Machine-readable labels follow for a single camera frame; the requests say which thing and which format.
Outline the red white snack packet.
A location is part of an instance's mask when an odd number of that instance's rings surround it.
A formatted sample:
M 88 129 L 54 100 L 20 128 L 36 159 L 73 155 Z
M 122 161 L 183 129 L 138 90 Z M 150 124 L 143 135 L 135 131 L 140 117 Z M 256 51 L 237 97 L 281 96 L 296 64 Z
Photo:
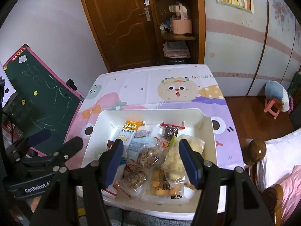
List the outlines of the red white snack packet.
M 143 190 L 143 184 L 139 188 L 131 188 L 127 182 L 127 177 L 138 170 L 136 161 L 127 160 L 126 164 L 118 166 L 113 183 L 105 190 L 102 195 L 115 200 L 116 196 L 124 193 L 127 197 L 139 197 Z

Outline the brown chocolate bar packet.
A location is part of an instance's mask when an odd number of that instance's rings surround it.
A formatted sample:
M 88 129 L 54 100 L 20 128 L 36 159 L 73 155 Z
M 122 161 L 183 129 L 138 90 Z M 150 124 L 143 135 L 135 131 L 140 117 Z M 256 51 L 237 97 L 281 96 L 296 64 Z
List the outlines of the brown chocolate bar packet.
M 110 150 L 111 149 L 111 147 L 114 145 L 114 141 L 112 141 L 112 140 L 108 140 L 108 142 L 107 142 L 107 149 L 106 149 L 106 151 L 108 151 L 108 150 Z

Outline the oats protein stick packet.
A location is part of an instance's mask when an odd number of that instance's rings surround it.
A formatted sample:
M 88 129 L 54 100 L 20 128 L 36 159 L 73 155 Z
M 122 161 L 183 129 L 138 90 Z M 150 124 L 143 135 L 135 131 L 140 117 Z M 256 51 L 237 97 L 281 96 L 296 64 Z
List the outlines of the oats protein stick packet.
M 142 124 L 143 122 L 127 120 L 124 126 L 118 132 L 117 139 L 122 140 L 123 144 L 125 146 L 128 146 L 131 143 L 132 139 L 135 137 L 137 130 Z

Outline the large white blue snack bag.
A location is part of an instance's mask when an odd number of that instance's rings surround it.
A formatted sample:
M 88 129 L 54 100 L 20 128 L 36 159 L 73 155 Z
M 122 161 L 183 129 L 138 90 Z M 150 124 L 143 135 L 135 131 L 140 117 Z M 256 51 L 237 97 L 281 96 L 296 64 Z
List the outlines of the large white blue snack bag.
M 143 149 L 156 147 L 158 145 L 159 142 L 156 138 L 133 138 L 127 148 L 127 159 L 137 160 L 139 153 Z

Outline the nut cluster packet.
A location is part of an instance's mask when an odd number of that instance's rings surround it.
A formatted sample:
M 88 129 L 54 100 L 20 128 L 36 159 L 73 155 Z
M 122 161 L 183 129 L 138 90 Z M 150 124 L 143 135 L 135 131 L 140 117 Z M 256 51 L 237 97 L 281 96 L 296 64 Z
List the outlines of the nut cluster packet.
M 156 147 L 144 148 L 137 158 L 139 167 L 151 168 L 160 158 L 160 151 Z

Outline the yellow puff snack bag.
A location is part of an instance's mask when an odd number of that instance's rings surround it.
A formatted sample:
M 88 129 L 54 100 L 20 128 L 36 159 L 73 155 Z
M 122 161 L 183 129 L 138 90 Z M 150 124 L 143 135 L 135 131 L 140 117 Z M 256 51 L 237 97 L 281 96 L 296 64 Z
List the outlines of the yellow puff snack bag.
M 198 138 L 198 137 L 193 137 L 193 136 L 189 136 L 189 135 L 180 135 L 176 138 L 175 140 L 175 144 L 179 144 L 179 142 L 182 139 L 186 139 L 187 142 L 189 143 L 190 147 L 192 148 L 193 151 L 195 152 L 199 152 L 200 154 L 203 153 L 204 151 L 204 145 L 205 145 L 205 141 Z

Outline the white silver snack bag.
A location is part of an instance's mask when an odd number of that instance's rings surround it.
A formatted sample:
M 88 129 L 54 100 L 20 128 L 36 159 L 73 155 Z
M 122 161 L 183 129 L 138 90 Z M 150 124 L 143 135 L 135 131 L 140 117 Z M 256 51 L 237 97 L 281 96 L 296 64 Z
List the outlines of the white silver snack bag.
M 135 134 L 135 138 L 155 138 L 159 137 L 160 134 L 160 124 L 142 125 L 138 128 Z

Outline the orange biscuit pack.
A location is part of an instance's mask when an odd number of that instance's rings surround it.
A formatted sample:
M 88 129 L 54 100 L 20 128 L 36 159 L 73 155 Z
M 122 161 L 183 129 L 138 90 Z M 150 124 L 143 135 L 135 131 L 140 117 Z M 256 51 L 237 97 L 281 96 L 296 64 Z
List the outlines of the orange biscuit pack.
M 181 199 L 183 197 L 183 186 L 172 187 L 163 170 L 155 168 L 151 171 L 151 179 L 146 189 L 146 195 L 155 199 Z

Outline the dark dried fruit packet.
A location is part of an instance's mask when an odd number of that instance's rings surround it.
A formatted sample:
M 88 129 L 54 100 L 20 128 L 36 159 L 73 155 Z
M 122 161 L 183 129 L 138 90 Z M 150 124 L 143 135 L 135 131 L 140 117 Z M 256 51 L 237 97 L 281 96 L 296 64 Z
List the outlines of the dark dried fruit packet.
M 171 141 L 174 136 L 178 135 L 180 130 L 184 130 L 184 126 L 172 125 L 172 124 L 161 124 L 163 128 L 163 139 L 166 141 Z

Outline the green snack packet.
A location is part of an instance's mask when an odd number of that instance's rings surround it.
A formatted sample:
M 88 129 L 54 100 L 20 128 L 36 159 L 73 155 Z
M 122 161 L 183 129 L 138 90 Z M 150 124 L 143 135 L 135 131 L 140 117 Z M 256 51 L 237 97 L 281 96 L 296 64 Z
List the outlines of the green snack packet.
M 172 146 L 173 146 L 173 143 L 175 142 L 175 140 L 176 140 L 176 136 L 174 135 L 174 136 L 171 138 L 171 140 L 169 141 L 168 147 L 172 147 Z

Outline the pink blanket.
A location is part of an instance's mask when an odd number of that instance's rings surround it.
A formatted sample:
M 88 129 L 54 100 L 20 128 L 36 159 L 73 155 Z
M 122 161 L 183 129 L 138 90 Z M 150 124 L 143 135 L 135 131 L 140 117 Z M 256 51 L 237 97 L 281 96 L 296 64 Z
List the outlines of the pink blanket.
M 281 182 L 281 187 L 284 192 L 281 204 L 281 225 L 284 225 L 300 201 L 300 165 L 294 166 L 290 176 Z

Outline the wooden bedpost knob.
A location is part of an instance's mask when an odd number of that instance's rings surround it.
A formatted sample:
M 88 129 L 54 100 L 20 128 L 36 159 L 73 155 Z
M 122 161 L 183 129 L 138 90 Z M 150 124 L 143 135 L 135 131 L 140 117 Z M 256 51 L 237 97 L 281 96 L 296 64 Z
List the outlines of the wooden bedpost knob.
M 244 164 L 253 166 L 261 161 L 266 155 L 266 144 L 261 139 L 252 139 L 242 148 Z

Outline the white pillow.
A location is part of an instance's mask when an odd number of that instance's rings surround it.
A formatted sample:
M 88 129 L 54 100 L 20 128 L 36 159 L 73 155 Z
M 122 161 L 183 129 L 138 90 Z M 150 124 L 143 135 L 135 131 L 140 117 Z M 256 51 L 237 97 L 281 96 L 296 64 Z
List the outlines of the white pillow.
M 266 154 L 257 163 L 257 186 L 262 192 L 286 180 L 294 166 L 300 165 L 300 129 L 265 141 Z

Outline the white plastic tray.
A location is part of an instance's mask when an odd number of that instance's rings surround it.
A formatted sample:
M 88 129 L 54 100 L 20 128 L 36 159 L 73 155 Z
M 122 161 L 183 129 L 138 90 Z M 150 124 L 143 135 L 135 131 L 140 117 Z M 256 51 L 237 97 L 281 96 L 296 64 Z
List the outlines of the white plastic tray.
M 192 219 L 201 194 L 188 180 L 180 140 L 217 163 L 212 120 L 197 108 L 85 110 L 76 117 L 70 136 L 84 140 L 78 160 L 82 167 L 122 139 L 122 159 L 113 182 L 102 191 L 104 202 L 161 218 Z

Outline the pink plastic stool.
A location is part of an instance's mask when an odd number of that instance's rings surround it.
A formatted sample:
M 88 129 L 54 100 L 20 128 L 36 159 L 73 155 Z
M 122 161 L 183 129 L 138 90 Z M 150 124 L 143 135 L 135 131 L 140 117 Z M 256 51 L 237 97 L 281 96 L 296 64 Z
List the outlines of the pink plastic stool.
M 271 114 L 276 119 L 282 110 L 282 103 L 277 98 L 266 98 L 264 112 Z

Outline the cartoon printed tablecloth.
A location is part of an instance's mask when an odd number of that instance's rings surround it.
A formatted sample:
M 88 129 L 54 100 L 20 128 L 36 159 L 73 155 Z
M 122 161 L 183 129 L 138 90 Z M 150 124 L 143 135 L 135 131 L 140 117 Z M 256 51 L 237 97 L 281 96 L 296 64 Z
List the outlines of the cartoon printed tablecloth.
M 214 124 L 217 164 L 243 166 L 242 152 L 226 100 L 206 65 L 137 68 L 98 76 L 74 115 L 66 140 L 82 137 L 87 146 L 104 110 L 199 108 Z

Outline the brown wooden door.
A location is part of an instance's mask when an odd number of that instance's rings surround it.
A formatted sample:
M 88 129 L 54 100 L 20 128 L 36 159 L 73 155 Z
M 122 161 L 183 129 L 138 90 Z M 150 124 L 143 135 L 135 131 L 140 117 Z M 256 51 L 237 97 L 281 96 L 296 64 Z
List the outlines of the brown wooden door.
M 151 6 L 146 0 L 81 0 L 109 72 L 159 62 Z

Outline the folded towels stack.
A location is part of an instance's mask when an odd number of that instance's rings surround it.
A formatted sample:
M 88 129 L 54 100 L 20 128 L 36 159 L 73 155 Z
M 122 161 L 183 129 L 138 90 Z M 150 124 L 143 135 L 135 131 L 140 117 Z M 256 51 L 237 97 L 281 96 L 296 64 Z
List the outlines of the folded towels stack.
M 172 59 L 190 58 L 190 52 L 185 41 L 166 41 L 163 46 L 163 54 Z

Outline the pastel floral wardrobe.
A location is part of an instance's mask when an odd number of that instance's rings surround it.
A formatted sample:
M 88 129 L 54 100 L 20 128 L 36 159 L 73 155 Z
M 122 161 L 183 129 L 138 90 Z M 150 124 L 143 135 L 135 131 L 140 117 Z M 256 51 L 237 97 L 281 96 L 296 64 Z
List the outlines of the pastel floral wardrobe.
M 256 96 L 268 81 L 288 88 L 300 68 L 300 25 L 284 0 L 253 0 L 254 14 L 204 0 L 206 50 L 224 96 Z

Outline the wooden corner shelf unit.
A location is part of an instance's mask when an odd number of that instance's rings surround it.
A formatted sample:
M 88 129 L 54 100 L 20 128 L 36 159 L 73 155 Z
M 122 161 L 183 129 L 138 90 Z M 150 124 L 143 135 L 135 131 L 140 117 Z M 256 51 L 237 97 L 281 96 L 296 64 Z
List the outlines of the wooden corner shelf unit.
M 150 0 L 159 64 L 204 63 L 204 0 Z

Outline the pink storage basket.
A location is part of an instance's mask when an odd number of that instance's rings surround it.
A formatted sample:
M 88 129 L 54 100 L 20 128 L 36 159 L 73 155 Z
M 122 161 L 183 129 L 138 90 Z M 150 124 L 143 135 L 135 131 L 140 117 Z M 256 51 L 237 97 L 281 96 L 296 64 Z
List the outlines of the pink storage basket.
M 170 22 L 172 32 L 176 35 L 192 34 L 192 20 L 189 10 L 182 3 L 176 2 L 170 6 L 173 13 Z

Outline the green chalkboard pink frame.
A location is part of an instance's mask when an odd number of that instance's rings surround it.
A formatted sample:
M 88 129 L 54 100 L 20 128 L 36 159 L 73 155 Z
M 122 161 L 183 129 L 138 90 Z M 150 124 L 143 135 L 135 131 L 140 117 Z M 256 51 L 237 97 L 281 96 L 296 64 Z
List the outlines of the green chalkboard pink frame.
M 50 130 L 49 139 L 33 149 L 42 156 L 51 155 L 62 147 L 82 96 L 50 70 L 27 44 L 3 68 L 17 92 L 6 113 L 24 137 Z

